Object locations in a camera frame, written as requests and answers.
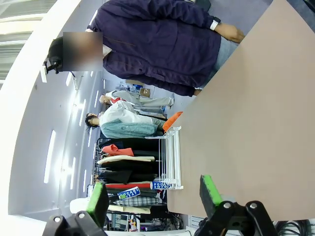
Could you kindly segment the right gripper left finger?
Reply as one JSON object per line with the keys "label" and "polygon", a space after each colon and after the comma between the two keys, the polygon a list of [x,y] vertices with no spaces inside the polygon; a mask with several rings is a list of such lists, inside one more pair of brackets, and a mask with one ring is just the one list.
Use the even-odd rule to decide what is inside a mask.
{"label": "right gripper left finger", "polygon": [[53,215],[43,231],[44,236],[105,236],[103,229],[109,197],[105,184],[96,183],[86,210],[79,211],[68,218]]}

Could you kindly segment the person's left hand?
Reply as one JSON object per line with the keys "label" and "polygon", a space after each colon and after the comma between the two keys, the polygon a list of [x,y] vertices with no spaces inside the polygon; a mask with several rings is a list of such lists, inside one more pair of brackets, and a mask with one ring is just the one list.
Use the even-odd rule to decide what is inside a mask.
{"label": "person's left hand", "polygon": [[220,34],[226,40],[235,43],[240,43],[245,38],[244,33],[240,29],[230,24],[219,23],[215,27],[215,32]]}

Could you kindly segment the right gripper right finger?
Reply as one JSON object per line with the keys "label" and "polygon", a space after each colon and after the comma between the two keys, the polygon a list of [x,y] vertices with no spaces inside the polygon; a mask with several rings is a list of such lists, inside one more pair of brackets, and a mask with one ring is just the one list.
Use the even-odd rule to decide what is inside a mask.
{"label": "right gripper right finger", "polygon": [[276,236],[278,233],[260,201],[244,206],[224,201],[210,175],[200,177],[199,196],[207,217],[199,223],[196,236],[224,236],[238,231],[242,236]]}

